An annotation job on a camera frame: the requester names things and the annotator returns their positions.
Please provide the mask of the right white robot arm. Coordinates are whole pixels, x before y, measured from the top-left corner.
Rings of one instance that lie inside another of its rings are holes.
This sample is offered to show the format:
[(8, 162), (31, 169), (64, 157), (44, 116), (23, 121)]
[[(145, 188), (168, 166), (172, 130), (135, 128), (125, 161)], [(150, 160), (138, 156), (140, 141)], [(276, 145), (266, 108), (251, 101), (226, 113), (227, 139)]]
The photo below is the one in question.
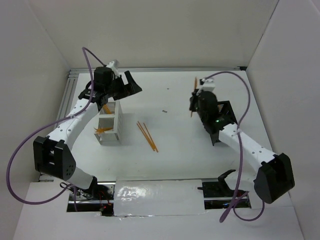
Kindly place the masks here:
[(198, 114), (212, 144), (221, 142), (243, 153), (257, 173), (254, 190), (265, 203), (272, 204), (295, 186), (290, 158), (262, 147), (241, 131), (229, 101), (218, 101), (213, 92), (195, 89), (189, 109)]

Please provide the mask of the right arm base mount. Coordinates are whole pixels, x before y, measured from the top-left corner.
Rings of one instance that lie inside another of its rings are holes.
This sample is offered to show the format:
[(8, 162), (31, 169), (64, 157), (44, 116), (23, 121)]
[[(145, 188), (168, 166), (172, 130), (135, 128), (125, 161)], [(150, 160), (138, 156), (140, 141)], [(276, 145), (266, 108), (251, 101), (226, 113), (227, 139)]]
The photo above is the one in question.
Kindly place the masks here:
[(228, 208), (231, 203), (234, 190), (228, 186), (225, 179), (228, 177), (228, 175), (235, 171), (235, 169), (230, 169), (222, 173), (215, 180), (202, 180), (202, 185), (197, 187), (197, 189), (203, 193), (205, 210)]

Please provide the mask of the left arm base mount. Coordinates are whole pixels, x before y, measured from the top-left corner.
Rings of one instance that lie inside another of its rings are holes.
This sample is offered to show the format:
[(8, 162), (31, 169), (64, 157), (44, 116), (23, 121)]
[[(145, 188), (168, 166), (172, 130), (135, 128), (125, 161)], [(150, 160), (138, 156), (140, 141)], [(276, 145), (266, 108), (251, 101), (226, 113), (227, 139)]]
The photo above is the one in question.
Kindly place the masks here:
[(68, 187), (67, 213), (98, 213), (104, 217), (114, 216), (114, 196), (116, 182), (98, 182), (99, 190), (92, 196), (83, 190)]

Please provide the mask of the orange chopstick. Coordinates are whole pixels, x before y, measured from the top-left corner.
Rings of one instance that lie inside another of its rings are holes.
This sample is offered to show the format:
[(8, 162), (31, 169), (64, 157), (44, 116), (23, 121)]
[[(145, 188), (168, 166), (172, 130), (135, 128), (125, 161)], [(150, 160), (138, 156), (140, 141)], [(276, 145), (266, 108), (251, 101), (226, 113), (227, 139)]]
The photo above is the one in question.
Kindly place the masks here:
[(149, 139), (151, 140), (151, 143), (153, 145), (154, 150), (158, 153), (159, 150), (158, 150), (158, 148), (157, 148), (157, 146), (156, 146), (156, 144), (155, 144), (155, 142), (154, 142), (154, 140), (153, 140), (153, 138), (152, 138), (152, 136), (151, 136), (151, 134), (150, 134), (150, 132), (149, 132), (149, 130), (147, 128), (147, 125), (145, 123), (143, 123), (143, 125), (144, 125), (145, 130), (147, 131)]
[(145, 130), (143, 129), (142, 125), (140, 124), (140, 122), (137, 122), (137, 126), (140, 129), (140, 131), (142, 132), (143, 136), (145, 137), (145, 139), (147, 140), (147, 142), (149, 143), (150, 147), (152, 148), (153, 151), (156, 150), (156, 148), (154, 147), (151, 139), (149, 138), (149, 136), (147, 135), (147, 133), (145, 132)]

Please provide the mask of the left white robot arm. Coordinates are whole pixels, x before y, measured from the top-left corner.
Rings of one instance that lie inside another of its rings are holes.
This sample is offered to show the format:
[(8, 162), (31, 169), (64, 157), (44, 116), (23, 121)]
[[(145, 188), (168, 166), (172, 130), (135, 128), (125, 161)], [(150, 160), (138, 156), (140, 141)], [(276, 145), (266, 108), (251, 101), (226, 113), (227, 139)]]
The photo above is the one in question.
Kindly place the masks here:
[(72, 148), (80, 133), (109, 98), (120, 100), (142, 91), (129, 71), (125, 71), (124, 75), (127, 84), (114, 67), (102, 66), (94, 70), (93, 82), (87, 83), (66, 119), (46, 137), (38, 136), (33, 141), (36, 171), (76, 186), (88, 200), (97, 197), (97, 178), (77, 167)]

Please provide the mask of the orange spoon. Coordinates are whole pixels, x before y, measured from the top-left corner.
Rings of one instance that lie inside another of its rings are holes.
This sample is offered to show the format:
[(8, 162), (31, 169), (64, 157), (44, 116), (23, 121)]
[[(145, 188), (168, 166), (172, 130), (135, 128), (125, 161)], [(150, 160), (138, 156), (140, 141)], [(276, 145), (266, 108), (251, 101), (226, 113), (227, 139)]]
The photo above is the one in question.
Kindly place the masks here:
[(108, 106), (106, 104), (103, 106), (103, 110), (104, 110), (105, 114), (112, 114), (112, 112), (110, 111), (110, 109), (108, 108)]

